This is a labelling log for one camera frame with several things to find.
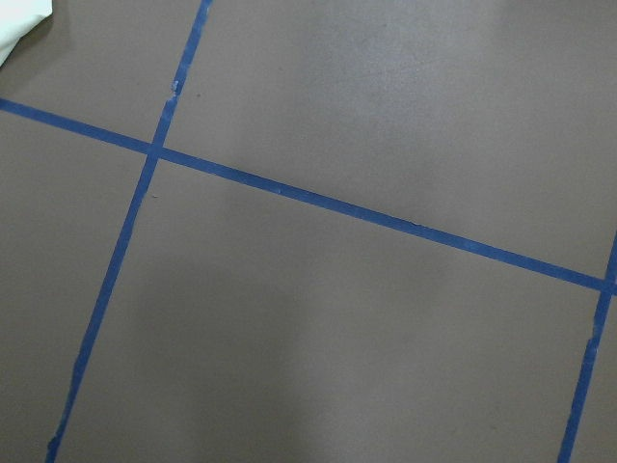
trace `blue tape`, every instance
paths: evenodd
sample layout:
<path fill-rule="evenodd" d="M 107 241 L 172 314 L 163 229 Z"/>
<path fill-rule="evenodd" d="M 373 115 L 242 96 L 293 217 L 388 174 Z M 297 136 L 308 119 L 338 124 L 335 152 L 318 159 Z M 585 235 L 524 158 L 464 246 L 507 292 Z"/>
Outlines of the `blue tape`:
<path fill-rule="evenodd" d="M 93 313 L 91 315 L 90 322 L 88 323 L 88 328 L 79 347 L 79 354 L 77 355 L 77 359 L 73 365 L 73 373 L 70 380 L 65 408 L 60 418 L 60 423 L 58 424 L 56 433 L 47 445 L 47 456 L 45 458 L 46 463 L 54 463 L 56 461 L 58 450 L 67 431 L 68 420 L 70 419 L 70 414 L 75 404 L 75 399 L 77 398 L 86 368 L 88 367 L 88 361 L 92 355 L 94 343 L 96 342 L 98 331 L 100 330 L 105 312 L 107 311 L 109 300 L 120 274 L 122 263 L 124 262 L 124 257 L 126 255 L 126 250 L 128 249 L 128 244 L 130 242 L 131 235 L 133 234 L 133 229 L 135 228 L 137 214 L 142 205 L 142 201 L 144 200 L 144 196 L 148 191 L 152 177 L 154 176 L 154 171 L 158 163 L 161 149 L 165 143 L 172 119 L 174 118 L 179 95 L 182 91 L 182 87 L 184 86 L 188 76 L 189 67 L 193 62 L 197 47 L 200 43 L 201 30 L 207 20 L 207 13 L 211 3 L 212 0 L 202 0 L 200 3 L 195 21 L 193 22 L 191 33 L 186 42 L 182 53 L 182 58 L 175 73 L 173 84 L 174 94 L 165 103 L 151 144 L 142 145 L 143 142 L 135 143 L 138 141 L 130 139 L 129 137 L 123 137 L 107 130 L 98 129 L 87 124 L 77 123 L 75 121 L 60 118 L 42 111 L 37 112 L 37 110 L 34 110 L 35 112 L 33 113 L 33 108 L 26 108 L 23 105 L 17 105 L 16 103 L 10 103 L 7 101 L 7 103 L 10 103 L 8 107 L 20 111 L 22 113 L 20 115 L 24 115 L 23 113 L 27 112 L 28 115 L 26 117 L 29 117 L 30 119 L 37 120 L 37 118 L 43 118 L 42 122 L 52 122 L 52 124 L 56 126 L 60 126 L 61 128 L 66 128 L 77 133 L 82 133 L 87 136 L 94 135 L 93 138 L 101 139 L 98 137 L 106 137 L 107 139 L 114 140 L 115 142 L 130 144 L 133 148 L 138 148 L 139 152 L 144 152 L 147 155 L 146 163 L 144 164 L 144 168 L 142 169 L 137 182 L 128 212 L 124 218 L 114 253 L 112 254 L 109 266 L 107 267 L 107 272 L 105 273 L 105 278 L 103 279 L 98 297 L 96 298 Z"/>
<path fill-rule="evenodd" d="M 608 259 L 608 265 L 606 266 L 605 280 L 608 284 L 614 284 L 616 278 L 617 233 L 615 234 L 613 247 L 610 252 L 610 258 Z M 604 325 L 606 324 L 606 317 L 608 315 L 612 294 L 613 292 L 604 290 L 600 293 L 600 297 L 598 298 L 598 305 L 596 306 L 596 313 L 594 314 L 593 334 L 585 347 L 582 365 L 580 366 L 580 374 L 578 375 L 577 388 L 575 390 L 575 396 L 572 400 L 572 409 L 570 411 L 568 423 L 566 424 L 566 430 L 561 442 L 561 449 L 559 450 L 557 463 L 570 463 L 570 459 L 572 458 L 572 450 L 574 449 L 575 441 L 577 439 L 578 427 L 580 425 L 580 419 L 585 406 L 585 400 L 587 399 L 587 393 L 589 392 L 589 385 L 591 383 L 594 366 L 596 364 L 598 348 L 600 347 L 600 341 L 602 340 L 602 333 L 604 331 Z"/>
<path fill-rule="evenodd" d="M 41 109 L 26 106 L 25 104 L 8 101 L 4 98 L 0 98 L 0 110 L 32 121 L 46 123 L 47 125 L 68 130 L 69 132 L 85 135 L 86 137 L 94 138 L 95 140 L 110 143 L 128 150 L 146 153 L 150 146 L 150 143 L 137 140 L 136 138 L 127 137 L 126 135 L 121 135 L 111 130 L 105 130 L 104 128 L 99 128 L 94 125 L 81 123 L 73 119 L 41 111 Z"/>
<path fill-rule="evenodd" d="M 541 273 L 543 275 L 573 283 L 575 285 L 589 287 L 595 290 L 617 290 L 617 286 L 608 285 L 605 280 L 601 280 L 590 275 L 585 275 L 568 268 L 511 253 L 509 251 L 480 243 L 478 241 L 473 241 L 456 234 L 424 227 L 407 220 L 392 217 L 382 212 L 377 212 L 365 207 L 360 207 L 358 205 L 349 204 L 344 201 L 319 195 L 317 193 L 313 193 L 302 188 L 297 188 L 295 186 L 286 185 L 269 178 L 249 174 L 231 167 L 226 167 L 205 159 L 184 154 L 179 151 L 163 149 L 161 151 L 161 159 L 165 159 L 166 161 L 180 164 L 191 169 L 196 169 L 217 177 L 226 178 L 228 180 L 252 186 L 253 188 L 258 188 L 280 196 L 285 196 L 286 198 L 300 201 L 302 203 L 317 205 L 325 209 L 364 220 L 365 222 L 370 222 L 382 227 L 397 230 L 399 232 L 419 236 L 452 248 L 477 254 L 478 256 L 515 265 L 517 267 L 531 270 L 536 273 Z"/>

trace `concrete floor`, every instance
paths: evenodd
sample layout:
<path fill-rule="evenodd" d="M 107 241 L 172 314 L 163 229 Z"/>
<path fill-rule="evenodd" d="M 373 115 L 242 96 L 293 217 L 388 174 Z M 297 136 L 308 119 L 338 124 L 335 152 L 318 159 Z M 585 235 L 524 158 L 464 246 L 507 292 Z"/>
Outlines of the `concrete floor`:
<path fill-rule="evenodd" d="M 56 2 L 0 98 L 149 143 L 199 5 Z M 601 280 L 616 26 L 216 0 L 165 148 Z M 42 462 L 145 157 L 7 108 L 0 455 Z M 599 292 L 469 249 L 159 161 L 57 461 L 556 461 Z M 617 461 L 615 356 L 610 313 L 572 462 Z"/>

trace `blue tape strip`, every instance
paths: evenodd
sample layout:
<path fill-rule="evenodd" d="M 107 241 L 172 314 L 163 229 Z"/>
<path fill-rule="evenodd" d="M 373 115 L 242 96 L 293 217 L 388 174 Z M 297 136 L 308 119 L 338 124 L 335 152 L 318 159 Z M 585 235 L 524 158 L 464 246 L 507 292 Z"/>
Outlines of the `blue tape strip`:
<path fill-rule="evenodd" d="M 607 283 L 614 284 L 616 278 L 617 233 L 615 234 L 613 247 L 610 252 L 610 258 L 608 259 L 605 280 Z M 574 449 L 575 441 L 577 439 L 578 426 L 580 425 L 580 419 L 585 406 L 587 393 L 589 392 L 589 385 L 591 383 L 594 365 L 596 364 L 598 348 L 600 347 L 600 341 L 602 340 L 602 333 L 604 331 L 604 325 L 606 324 L 606 317 L 608 315 L 611 299 L 612 293 L 606 290 L 602 291 L 600 297 L 598 298 L 598 305 L 596 306 L 596 313 L 594 314 L 593 335 L 587 342 L 587 346 L 585 348 L 582 365 L 580 366 L 577 388 L 575 390 L 575 396 L 572 400 L 570 418 L 568 418 L 568 423 L 566 424 L 566 431 L 561 442 L 561 449 L 559 450 L 557 463 L 570 463 L 570 459 L 572 458 L 572 450 Z"/>
<path fill-rule="evenodd" d="M 125 143 L 130 140 L 133 147 L 139 148 L 140 152 L 145 152 L 147 154 L 146 163 L 144 164 L 144 168 L 142 169 L 139 180 L 137 182 L 133 198 L 131 199 L 128 212 L 126 213 L 124 223 L 122 224 L 120 236 L 118 237 L 118 241 L 116 242 L 116 248 L 114 249 L 114 253 L 112 254 L 111 260 L 109 262 L 109 266 L 107 267 L 105 278 L 103 279 L 103 284 L 98 293 L 98 297 L 96 298 L 94 310 L 91 315 L 88 328 L 86 330 L 86 333 L 84 334 L 84 338 L 82 339 L 82 343 L 79 348 L 79 354 L 77 355 L 77 359 L 75 360 L 75 364 L 73 365 L 73 373 L 70 381 L 70 387 L 68 390 L 67 401 L 65 403 L 65 409 L 60 418 L 60 423 L 58 424 L 56 434 L 47 445 L 47 456 L 45 458 L 46 463 L 54 463 L 56 461 L 58 450 L 65 436 L 68 420 L 70 419 L 70 414 L 75 404 L 75 399 L 77 398 L 77 394 L 79 393 L 79 389 L 81 387 L 86 368 L 88 367 L 88 361 L 90 360 L 90 356 L 94 348 L 94 343 L 96 342 L 98 331 L 103 322 L 105 312 L 107 311 L 109 300 L 111 298 L 114 286 L 120 274 L 122 263 L 124 261 L 124 256 L 126 255 L 126 250 L 128 249 L 128 244 L 130 242 L 133 229 L 135 228 L 137 214 L 139 212 L 144 196 L 148 191 L 148 187 L 152 181 L 152 177 L 154 176 L 154 171 L 158 163 L 161 149 L 163 147 L 163 144 L 165 143 L 165 139 L 172 123 L 172 119 L 174 118 L 174 112 L 177 106 L 179 95 L 182 91 L 182 87 L 184 86 L 184 83 L 188 76 L 189 67 L 193 62 L 197 47 L 200 43 L 201 30 L 203 28 L 203 25 L 205 24 L 205 21 L 207 20 L 207 13 L 211 3 L 212 0 L 202 0 L 200 3 L 200 7 L 196 14 L 195 21 L 193 22 L 191 33 L 186 42 L 184 51 L 182 53 L 182 58 L 175 73 L 174 94 L 165 103 L 151 144 L 146 144 L 146 146 L 144 147 L 143 145 L 141 145 L 141 143 L 143 142 L 140 142 L 140 144 L 137 145 L 132 142 L 132 140 L 134 139 L 129 139 L 129 137 L 122 137 L 120 135 L 114 134 L 113 132 L 108 132 L 107 130 L 97 129 L 96 127 L 92 127 L 90 125 L 82 123 L 76 123 L 65 118 L 59 118 L 50 115 L 49 113 L 38 112 L 34 114 L 34 116 L 36 117 L 44 116 L 47 121 L 51 119 L 52 122 L 54 122 L 53 124 L 56 124 L 57 126 L 63 124 L 64 126 L 62 128 L 73 128 L 73 130 L 71 131 L 76 131 L 87 136 L 105 136 L 113 138 L 115 141 L 121 141 Z M 25 107 L 22 105 L 16 105 L 16 103 L 11 103 L 10 106 L 13 109 L 17 108 L 22 113 L 24 112 Z M 34 119 L 34 117 L 32 116 L 33 113 L 32 111 L 30 111 L 29 115 L 26 117 Z"/>
<path fill-rule="evenodd" d="M 46 123 L 47 125 L 52 125 L 63 130 L 68 130 L 69 132 L 85 135 L 95 140 L 110 143 L 128 150 L 145 153 L 150 146 L 150 143 L 137 140 L 136 138 L 127 137 L 126 135 L 121 135 L 111 130 L 105 130 L 104 128 L 99 128 L 94 125 L 64 118 L 56 114 L 41 111 L 41 109 L 26 106 L 25 104 L 8 101 L 4 98 L 0 98 L 0 110 L 40 123 Z"/>
<path fill-rule="evenodd" d="M 303 190 L 302 188 L 297 188 L 295 186 L 290 186 L 271 180 L 269 178 L 232 169 L 231 167 L 226 167 L 221 164 L 184 154 L 179 151 L 163 149 L 161 151 L 161 159 L 212 174 L 217 177 L 222 177 L 238 183 L 249 185 L 260 190 L 285 196 L 302 203 L 317 205 L 319 207 L 355 217 L 382 227 L 419 236 L 446 246 L 477 254 L 478 256 L 484 256 L 485 258 L 509 263 L 510 265 L 515 265 L 517 267 L 541 273 L 559 280 L 574 283 L 575 285 L 585 286 L 596 290 L 617 290 L 617 286 L 608 285 L 604 280 L 585 275 L 568 268 L 511 253 L 494 246 L 489 246 L 488 244 L 472 241 L 456 234 L 424 227 L 407 220 L 392 217 L 382 212 L 377 212 L 365 207 L 360 207 L 358 205 L 349 204 L 334 198 L 322 196 L 308 190 Z"/>

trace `gray floor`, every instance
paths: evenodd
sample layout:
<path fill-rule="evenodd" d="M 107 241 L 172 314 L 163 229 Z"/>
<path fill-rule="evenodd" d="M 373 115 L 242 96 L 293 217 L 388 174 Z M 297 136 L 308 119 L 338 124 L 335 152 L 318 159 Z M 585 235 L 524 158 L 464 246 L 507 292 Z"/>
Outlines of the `gray floor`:
<path fill-rule="evenodd" d="M 149 141 L 200 2 L 56 2 L 0 97 Z M 168 148 L 602 278 L 617 4 L 216 0 Z M 0 455 L 144 163 L 0 111 Z M 554 462 L 598 292 L 162 161 L 58 461 Z M 609 315 L 576 463 L 617 461 Z"/>

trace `white object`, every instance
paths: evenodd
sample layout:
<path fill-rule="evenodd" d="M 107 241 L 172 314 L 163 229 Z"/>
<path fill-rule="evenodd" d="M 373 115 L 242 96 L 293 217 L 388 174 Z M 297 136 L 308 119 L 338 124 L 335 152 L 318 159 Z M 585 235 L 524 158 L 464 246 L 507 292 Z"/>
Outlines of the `white object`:
<path fill-rule="evenodd" d="M 17 45 L 51 14 L 51 0 L 0 0 L 0 66 Z"/>

